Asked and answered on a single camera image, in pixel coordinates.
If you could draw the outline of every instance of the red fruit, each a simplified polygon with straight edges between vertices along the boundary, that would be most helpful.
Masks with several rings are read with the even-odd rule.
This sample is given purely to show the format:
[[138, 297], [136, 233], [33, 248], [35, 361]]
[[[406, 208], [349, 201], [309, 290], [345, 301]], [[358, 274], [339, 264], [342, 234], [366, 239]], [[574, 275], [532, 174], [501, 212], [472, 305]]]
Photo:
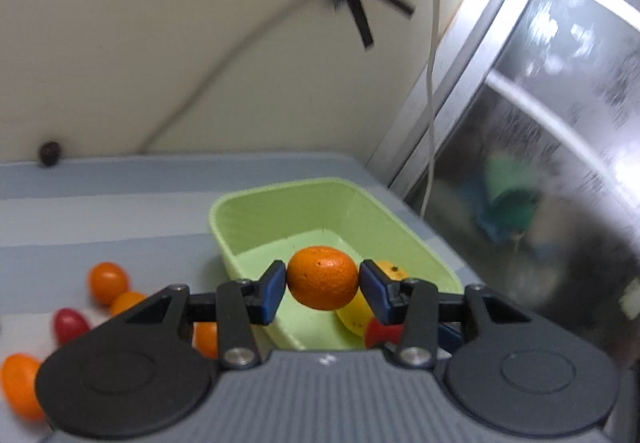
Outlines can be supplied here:
[[61, 346], [90, 329], [89, 322], [75, 309], [59, 309], [53, 315], [53, 333]]
[[367, 349], [371, 349], [376, 344], [382, 344], [385, 342], [391, 342], [398, 345], [400, 342], [400, 336], [402, 335], [402, 324], [394, 326], [385, 326], [378, 322], [378, 319], [373, 317], [367, 328], [364, 331], [364, 346]]

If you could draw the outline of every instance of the gray ridged surface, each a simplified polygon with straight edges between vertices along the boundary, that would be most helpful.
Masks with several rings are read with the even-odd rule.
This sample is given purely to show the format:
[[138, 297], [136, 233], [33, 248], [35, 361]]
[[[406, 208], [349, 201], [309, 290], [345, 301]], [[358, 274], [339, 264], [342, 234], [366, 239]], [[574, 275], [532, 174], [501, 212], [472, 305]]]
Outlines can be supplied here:
[[[87, 441], [55, 433], [47, 443]], [[275, 351], [268, 363], [257, 369], [223, 376], [215, 393], [183, 422], [134, 441], [513, 443], [528, 440], [501, 434], [470, 420], [453, 407], [432, 375], [392, 366], [379, 351]], [[605, 443], [609, 440], [594, 430], [559, 441]]]

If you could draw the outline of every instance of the orange cherry tomato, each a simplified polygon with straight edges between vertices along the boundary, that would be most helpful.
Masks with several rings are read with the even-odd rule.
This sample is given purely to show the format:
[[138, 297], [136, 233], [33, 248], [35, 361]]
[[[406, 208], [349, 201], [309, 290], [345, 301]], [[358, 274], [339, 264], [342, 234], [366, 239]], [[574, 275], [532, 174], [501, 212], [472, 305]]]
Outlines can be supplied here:
[[118, 295], [116, 300], [111, 303], [109, 313], [111, 313], [112, 316], [119, 315], [123, 311], [127, 311], [127, 309], [142, 302], [145, 298], [146, 295], [139, 291], [126, 291], [125, 293]]
[[28, 421], [44, 420], [36, 397], [35, 382], [40, 362], [30, 355], [11, 355], [0, 371], [2, 391], [13, 411]]
[[218, 358], [218, 323], [196, 322], [193, 343], [203, 357]]
[[117, 296], [129, 291], [129, 277], [115, 263], [96, 264], [89, 271], [89, 290], [100, 304], [109, 306]]

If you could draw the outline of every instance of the blue striped tablecloth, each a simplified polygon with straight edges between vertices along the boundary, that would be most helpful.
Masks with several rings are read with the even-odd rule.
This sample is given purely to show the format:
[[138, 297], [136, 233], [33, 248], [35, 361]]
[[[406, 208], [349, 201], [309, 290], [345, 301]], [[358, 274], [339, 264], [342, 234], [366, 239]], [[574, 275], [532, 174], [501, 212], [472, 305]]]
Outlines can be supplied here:
[[[86, 273], [100, 261], [127, 268], [148, 293], [185, 282], [195, 293], [226, 279], [207, 217], [227, 192], [296, 179], [361, 185], [412, 228], [463, 283], [478, 277], [401, 200], [339, 154], [168, 156], [77, 160], [44, 169], [0, 165], [0, 361], [53, 350], [50, 317], [81, 309], [94, 322]], [[35, 442], [47, 428], [22, 423], [0, 399], [0, 443]]]

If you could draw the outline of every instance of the lemon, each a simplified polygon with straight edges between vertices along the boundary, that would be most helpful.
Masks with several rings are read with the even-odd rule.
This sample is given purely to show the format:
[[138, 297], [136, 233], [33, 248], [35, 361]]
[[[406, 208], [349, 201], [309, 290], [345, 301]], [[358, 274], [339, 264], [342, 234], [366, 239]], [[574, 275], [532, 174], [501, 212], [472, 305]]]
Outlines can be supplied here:
[[[402, 268], [388, 261], [376, 261], [376, 264], [393, 280], [402, 280], [409, 277], [409, 274]], [[340, 321], [349, 331], [359, 337], [364, 336], [367, 324], [373, 318], [373, 312], [367, 303], [367, 299], [364, 298], [359, 289], [351, 302], [335, 310], [335, 314], [338, 315]]]

